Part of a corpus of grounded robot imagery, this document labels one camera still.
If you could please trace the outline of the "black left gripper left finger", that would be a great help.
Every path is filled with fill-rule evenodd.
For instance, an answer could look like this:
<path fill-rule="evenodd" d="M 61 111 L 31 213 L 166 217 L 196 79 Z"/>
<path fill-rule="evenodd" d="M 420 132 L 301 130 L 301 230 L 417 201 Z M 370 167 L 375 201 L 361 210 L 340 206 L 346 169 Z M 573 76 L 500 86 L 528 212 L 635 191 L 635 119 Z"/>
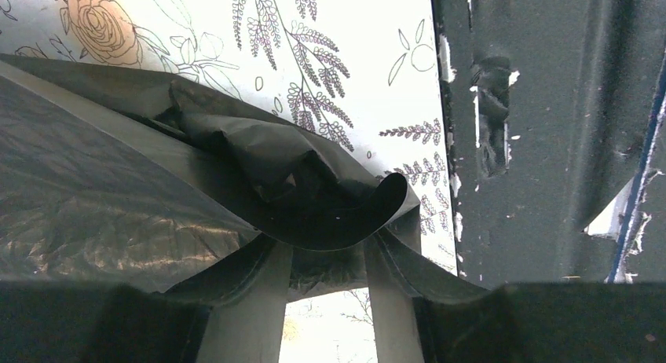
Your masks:
<path fill-rule="evenodd" d="M 276 362 L 292 248 L 261 235 L 164 293 L 1 283 L 4 362 Z"/>

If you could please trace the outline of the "black wrapping paper sheet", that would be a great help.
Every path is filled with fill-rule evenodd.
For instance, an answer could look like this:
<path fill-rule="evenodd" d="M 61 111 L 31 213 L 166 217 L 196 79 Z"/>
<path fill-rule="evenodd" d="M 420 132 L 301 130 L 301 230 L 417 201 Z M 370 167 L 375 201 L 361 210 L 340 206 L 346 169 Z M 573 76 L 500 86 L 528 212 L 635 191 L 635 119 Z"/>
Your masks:
<path fill-rule="evenodd" d="M 176 75 L 1 57 L 1 277 L 118 281 L 215 302 L 293 247 L 289 301 L 363 287 L 378 240 L 410 294 L 481 295 L 421 256 L 404 175 Z"/>

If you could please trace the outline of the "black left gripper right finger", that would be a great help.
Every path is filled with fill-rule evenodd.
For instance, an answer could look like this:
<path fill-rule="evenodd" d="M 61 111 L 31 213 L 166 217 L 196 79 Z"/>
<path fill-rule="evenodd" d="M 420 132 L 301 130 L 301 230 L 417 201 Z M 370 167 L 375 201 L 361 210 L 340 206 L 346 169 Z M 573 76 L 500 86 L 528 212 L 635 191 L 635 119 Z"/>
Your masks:
<path fill-rule="evenodd" d="M 443 270 L 388 232 L 364 243 L 381 362 L 662 362 L 665 286 L 505 284 Z"/>

